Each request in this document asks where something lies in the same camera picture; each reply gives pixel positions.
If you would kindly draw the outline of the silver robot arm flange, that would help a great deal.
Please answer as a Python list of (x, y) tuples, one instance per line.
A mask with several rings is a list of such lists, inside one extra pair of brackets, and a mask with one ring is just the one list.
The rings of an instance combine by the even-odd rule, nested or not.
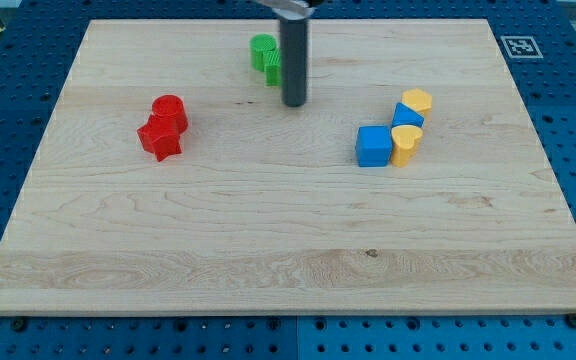
[(325, 0), (254, 0), (273, 10), (277, 15), (289, 20), (307, 19)]

